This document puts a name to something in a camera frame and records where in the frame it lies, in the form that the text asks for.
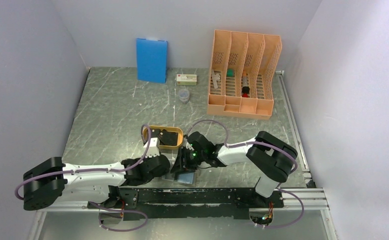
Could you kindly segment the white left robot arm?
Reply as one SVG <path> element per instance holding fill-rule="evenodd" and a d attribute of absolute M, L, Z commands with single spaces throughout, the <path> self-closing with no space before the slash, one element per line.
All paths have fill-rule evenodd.
<path fill-rule="evenodd" d="M 119 187 L 140 186 L 170 171 L 163 155 L 125 159 L 104 165 L 64 163 L 51 157 L 23 174 L 23 209 L 36 211 L 54 203 L 86 201 L 114 208 L 121 201 Z"/>

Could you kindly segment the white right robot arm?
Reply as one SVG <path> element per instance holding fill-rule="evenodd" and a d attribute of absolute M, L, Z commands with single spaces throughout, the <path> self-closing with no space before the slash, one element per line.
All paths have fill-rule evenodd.
<path fill-rule="evenodd" d="M 253 163 L 262 172 L 252 194 L 252 201 L 258 207 L 265 207 L 271 201 L 274 190 L 285 183 L 298 167 L 298 151 L 267 131 L 260 131 L 249 140 L 230 145 L 214 144 L 198 131 L 187 136 L 186 140 L 190 163 L 207 163 L 213 168 Z"/>

